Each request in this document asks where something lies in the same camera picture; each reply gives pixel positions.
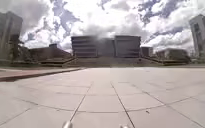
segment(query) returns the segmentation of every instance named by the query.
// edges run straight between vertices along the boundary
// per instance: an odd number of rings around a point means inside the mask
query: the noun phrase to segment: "building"
[[[95,36],[73,36],[73,55],[77,58],[98,57],[97,37]]]
[[[112,38],[102,38],[97,41],[99,57],[115,57],[115,43]]]
[[[139,58],[140,41],[136,36],[115,36],[114,39],[76,36],[72,37],[72,48],[77,58]]]
[[[18,52],[23,19],[12,12],[0,12],[0,59],[8,60]]]
[[[152,57],[153,56],[153,47],[142,46],[140,48],[140,50],[141,50],[141,55],[144,57]]]
[[[51,44],[45,48],[29,49],[31,58],[34,61],[45,61],[49,59],[67,59],[71,58],[71,54],[61,50],[57,47],[57,44]]]
[[[184,49],[167,48],[156,52],[156,56],[159,60],[190,60]]]
[[[138,36],[115,36],[116,57],[139,58],[140,42]]]
[[[205,16],[198,15],[190,20],[195,53],[198,58],[205,59]]]

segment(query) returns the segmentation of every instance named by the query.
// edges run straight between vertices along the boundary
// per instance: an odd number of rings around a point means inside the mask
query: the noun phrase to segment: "paved ground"
[[[37,76],[45,76],[56,73],[71,72],[81,70],[82,68],[61,68],[61,69],[6,69],[0,68],[0,81],[12,81],[17,79],[32,78]]]
[[[97,68],[0,83],[0,128],[205,128],[205,68]]]

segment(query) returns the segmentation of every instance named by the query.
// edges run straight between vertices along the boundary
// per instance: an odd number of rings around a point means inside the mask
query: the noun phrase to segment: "pavement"
[[[39,77],[56,73],[78,71],[83,68],[66,68],[66,69],[9,69],[0,68],[0,81],[15,81],[31,77]]]
[[[0,128],[205,128],[205,68],[91,68],[0,82]]]

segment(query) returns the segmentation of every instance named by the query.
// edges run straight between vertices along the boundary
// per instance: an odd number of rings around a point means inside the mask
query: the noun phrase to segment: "tall building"
[[[119,58],[138,58],[140,57],[140,42],[138,36],[116,36],[115,48],[116,57]]]
[[[205,59],[205,16],[198,15],[189,21],[196,56]]]
[[[0,12],[0,59],[10,59],[17,49],[23,19],[12,12]]]

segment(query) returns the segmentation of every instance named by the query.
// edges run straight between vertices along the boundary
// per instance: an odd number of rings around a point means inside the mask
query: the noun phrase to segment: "white cloud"
[[[64,15],[62,20],[54,16],[53,4],[49,0],[0,0],[0,10],[12,10],[24,18],[23,32],[26,33],[23,35],[23,40],[27,39],[28,32],[43,28],[42,17],[46,16],[48,28],[35,33],[35,40],[39,43],[32,41],[29,44],[48,45],[52,40],[52,42],[59,41],[60,45],[65,48],[67,48],[66,44],[70,44],[71,35],[129,34],[140,35],[146,40],[154,33],[160,34],[155,35],[155,38],[149,41],[151,45],[158,47],[169,44],[188,47],[186,44],[192,44],[188,20],[199,13],[205,14],[205,0],[183,0],[177,3],[175,10],[166,10],[170,11],[167,17],[151,15],[150,22],[144,26],[139,14],[146,16],[149,13],[156,14],[163,11],[171,0],[160,0],[158,3],[153,3],[153,0],[59,0],[60,3],[62,1],[67,2],[64,6],[67,11],[62,13]],[[151,8],[138,11],[136,8],[138,4],[148,2],[153,3]],[[72,16],[79,18],[80,21],[73,21]],[[63,24],[63,27],[59,27],[58,33],[55,32],[54,21]],[[183,31],[171,32],[178,27],[182,27]]]
[[[168,0],[160,0],[160,2],[153,5],[152,12],[157,13],[159,11],[162,11],[164,9],[164,7],[166,6],[167,2],[168,2]]]

